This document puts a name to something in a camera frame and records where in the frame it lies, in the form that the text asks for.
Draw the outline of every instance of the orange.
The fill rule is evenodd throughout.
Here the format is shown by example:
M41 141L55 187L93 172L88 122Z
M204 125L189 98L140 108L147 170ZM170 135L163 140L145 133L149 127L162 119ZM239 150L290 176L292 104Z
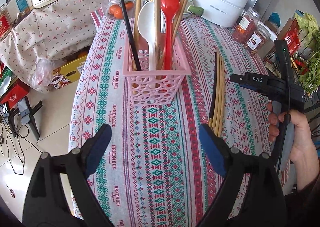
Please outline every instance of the orange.
M127 11L130 11L133 7L134 7L134 3L132 1L128 1L127 3L125 3L125 9Z
M111 5L110 8L109 8L109 13L110 13L110 14L114 14L117 9L121 9L120 5L118 5L118 4L113 4L113 5Z
M121 7L119 7L119 9L116 9L115 12L113 13L113 15L117 19L123 19L123 14L122 14Z

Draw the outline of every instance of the black chopstick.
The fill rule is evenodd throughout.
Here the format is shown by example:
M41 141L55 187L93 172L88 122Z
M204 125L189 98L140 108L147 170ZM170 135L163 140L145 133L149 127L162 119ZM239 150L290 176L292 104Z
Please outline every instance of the black chopstick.
M210 112L209 112L209 119L208 119L208 125L210 128L212 128L212 120L213 120L213 114L214 114L214 105L216 102L216 91L217 91L217 74L218 74L218 53L215 53L214 58L214 79L213 79L213 91L212 91L212 99L211 99L211 106L210 106Z
M120 0L120 5L121 5L123 17L124 17L125 28L127 29L127 33L128 33L128 37L129 37L129 43L130 43L130 46L131 46L131 49L132 49L132 54L133 54L134 62L135 62L135 64L136 64L137 71L141 71L141 66L140 66L140 61L139 61L139 57L138 57L138 52L137 52L136 45L135 45L135 43L134 43L134 39L133 39L133 35L132 35L132 30L131 30L131 26L130 26L128 14L127 14L127 10L125 9L124 0Z

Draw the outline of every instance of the glass jar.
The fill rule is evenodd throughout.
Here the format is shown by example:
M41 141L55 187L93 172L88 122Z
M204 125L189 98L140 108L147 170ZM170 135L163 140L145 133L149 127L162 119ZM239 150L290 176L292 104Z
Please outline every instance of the glass jar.
M124 0L128 18L134 17L136 0ZM123 19L120 0L101 0L102 9L110 19Z
M270 39L270 32L261 24L259 24L250 39L244 44L246 51L252 55Z
M0 41L9 34L12 28L11 18L4 4L0 7Z
M240 23L233 32L233 38L239 43L245 43L252 36L254 30L260 21L261 16L255 12L251 7L244 14Z

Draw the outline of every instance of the white spoon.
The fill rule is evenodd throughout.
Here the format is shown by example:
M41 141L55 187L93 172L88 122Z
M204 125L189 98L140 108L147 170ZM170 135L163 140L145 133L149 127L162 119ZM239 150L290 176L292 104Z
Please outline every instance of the white spoon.
M138 30L141 36L147 41L149 47L149 70L155 71L157 65L157 56L155 50L156 28L155 28L155 3L148 2L140 10L138 16ZM161 13L161 30L164 26L164 18Z

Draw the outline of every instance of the tablecloth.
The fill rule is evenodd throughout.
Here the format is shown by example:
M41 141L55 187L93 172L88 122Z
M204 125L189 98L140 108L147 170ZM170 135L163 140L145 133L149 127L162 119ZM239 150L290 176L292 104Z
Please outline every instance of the tablecloth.
M69 149L81 147L102 123L111 125L112 140L87 181L115 226L196 226L213 201L222 178L201 148L198 128L208 120L217 49L226 79L222 138L244 154L270 153L267 98L229 79L233 73L267 73L232 31L195 15L183 19L179 35L192 75L171 104L133 106L121 72L125 25L102 20L76 91ZM239 212L248 179L231 216Z
M40 59L60 60L91 45L96 29L90 14L102 2L58 0L34 9L0 42L0 61L33 88L31 76Z

